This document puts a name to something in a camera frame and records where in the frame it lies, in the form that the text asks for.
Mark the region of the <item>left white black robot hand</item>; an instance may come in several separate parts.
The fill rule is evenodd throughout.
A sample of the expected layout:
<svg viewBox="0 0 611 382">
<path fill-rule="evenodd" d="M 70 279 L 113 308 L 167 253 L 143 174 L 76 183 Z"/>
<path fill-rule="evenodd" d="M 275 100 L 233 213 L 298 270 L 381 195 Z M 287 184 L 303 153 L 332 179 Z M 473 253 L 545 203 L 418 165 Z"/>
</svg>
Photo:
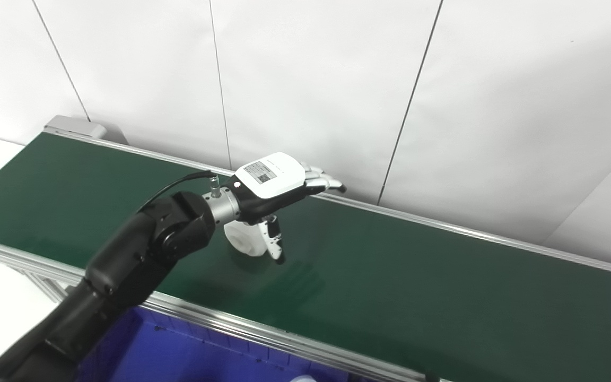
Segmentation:
<svg viewBox="0 0 611 382">
<path fill-rule="evenodd" d="M 276 212 L 307 196 L 334 189 L 345 193 L 342 181 L 319 167 L 276 152 L 238 168 L 223 184 L 231 204 L 231 218 L 223 231 L 232 247 L 250 257 L 268 254 L 285 261 L 282 230 Z"/>
</svg>

